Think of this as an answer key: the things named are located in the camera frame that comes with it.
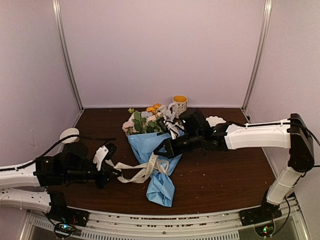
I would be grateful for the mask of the white flower stem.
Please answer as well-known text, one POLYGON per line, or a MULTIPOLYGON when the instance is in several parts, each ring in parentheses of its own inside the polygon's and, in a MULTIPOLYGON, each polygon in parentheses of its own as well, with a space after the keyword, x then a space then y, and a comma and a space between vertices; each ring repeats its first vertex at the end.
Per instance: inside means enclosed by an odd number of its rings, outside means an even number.
POLYGON ((147 133, 163 133, 164 131, 158 124, 158 120, 162 119, 162 115, 152 115, 146 119, 145 129, 147 133))

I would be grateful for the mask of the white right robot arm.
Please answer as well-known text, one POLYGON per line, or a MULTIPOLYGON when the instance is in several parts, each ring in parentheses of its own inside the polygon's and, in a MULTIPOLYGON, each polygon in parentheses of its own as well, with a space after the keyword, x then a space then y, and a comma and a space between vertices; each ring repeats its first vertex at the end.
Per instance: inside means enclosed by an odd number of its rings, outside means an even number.
POLYGON ((282 148, 289 150, 289 160, 268 188, 264 204, 256 210, 259 220, 268 220, 298 180, 315 166, 316 137, 308 130, 301 116, 265 123, 237 123, 218 116, 204 117, 200 110, 179 116, 184 134, 174 133, 153 151, 168 159, 185 152, 204 148, 223 152, 242 148, 282 148))

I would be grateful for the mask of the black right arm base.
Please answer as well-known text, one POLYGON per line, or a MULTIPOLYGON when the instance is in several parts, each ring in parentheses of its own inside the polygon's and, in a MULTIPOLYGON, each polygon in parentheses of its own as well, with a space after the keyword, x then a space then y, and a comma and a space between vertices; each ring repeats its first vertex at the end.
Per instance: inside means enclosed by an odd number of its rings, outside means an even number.
POLYGON ((244 209, 239 212, 242 226, 272 221, 281 216, 280 205, 271 204, 266 199, 263 199, 258 207, 244 209))

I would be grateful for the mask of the blue wrapping paper sheet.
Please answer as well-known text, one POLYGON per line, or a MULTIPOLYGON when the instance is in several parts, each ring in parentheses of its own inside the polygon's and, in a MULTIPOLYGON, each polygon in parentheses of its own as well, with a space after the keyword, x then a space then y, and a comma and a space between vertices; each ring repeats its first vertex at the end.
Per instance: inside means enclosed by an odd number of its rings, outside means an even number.
MULTIPOLYGON (((165 139, 171 139, 169 133, 143 133, 133 134, 127 137, 131 149, 140 164, 148 163, 153 151, 165 139)), ((175 186, 170 178, 178 165, 181 155, 174 158, 158 156, 156 163, 164 168, 160 171, 156 168, 152 170, 150 182, 147 187, 146 197, 150 202, 163 207, 171 207, 175 194, 175 186)))

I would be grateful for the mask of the cream printed ribbon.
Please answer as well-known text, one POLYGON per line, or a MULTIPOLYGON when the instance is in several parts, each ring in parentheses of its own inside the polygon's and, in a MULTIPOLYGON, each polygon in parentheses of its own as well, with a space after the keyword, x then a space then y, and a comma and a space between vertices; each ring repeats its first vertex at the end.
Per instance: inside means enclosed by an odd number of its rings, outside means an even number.
POLYGON ((125 178, 121 175, 117 179, 124 184, 142 184, 152 175, 154 171, 168 175, 169 167, 170 163, 168 160, 159 160, 159 156, 152 153, 147 163, 142 163, 136 166, 130 166, 122 162, 118 162, 113 168, 115 170, 119 170, 120 172, 122 170, 138 169, 139 172, 136 173, 132 178, 125 178))

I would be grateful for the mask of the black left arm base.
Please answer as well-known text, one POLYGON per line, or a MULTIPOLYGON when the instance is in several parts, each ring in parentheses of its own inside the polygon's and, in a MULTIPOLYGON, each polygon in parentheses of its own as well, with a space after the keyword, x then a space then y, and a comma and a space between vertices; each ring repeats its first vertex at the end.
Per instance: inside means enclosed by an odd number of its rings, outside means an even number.
POLYGON ((62 192, 49 191, 47 193, 50 197, 50 211, 46 215, 51 220, 79 227, 87 226, 90 215, 88 211, 68 207, 65 196, 62 192))

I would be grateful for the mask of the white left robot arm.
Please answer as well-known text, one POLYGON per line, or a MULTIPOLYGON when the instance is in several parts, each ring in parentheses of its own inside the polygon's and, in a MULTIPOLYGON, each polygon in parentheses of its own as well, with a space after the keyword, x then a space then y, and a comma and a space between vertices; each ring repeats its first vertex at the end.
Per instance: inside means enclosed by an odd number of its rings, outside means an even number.
POLYGON ((61 192, 32 192, 23 187, 49 187, 63 184, 95 182, 99 189, 113 181, 123 184, 142 184, 150 180, 147 199, 164 207, 173 205, 175 186, 170 178, 179 162, 179 157, 166 159, 151 154, 149 160, 130 166, 122 162, 113 164, 111 158, 116 151, 112 143, 102 145, 93 160, 87 158, 88 148, 81 142, 64 145, 62 152, 48 156, 43 154, 24 164, 0 169, 0 203, 53 213, 61 222, 72 218, 61 192))

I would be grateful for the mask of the orange flower stem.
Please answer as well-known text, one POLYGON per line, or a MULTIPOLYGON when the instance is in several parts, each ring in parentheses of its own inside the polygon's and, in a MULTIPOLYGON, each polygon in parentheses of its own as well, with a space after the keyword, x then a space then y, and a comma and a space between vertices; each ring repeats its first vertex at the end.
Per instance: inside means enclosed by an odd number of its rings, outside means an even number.
POLYGON ((161 104, 160 103, 156 103, 156 104, 154 104, 152 106, 147 107, 146 111, 148 113, 156 114, 159 111, 160 107, 161 107, 161 104))

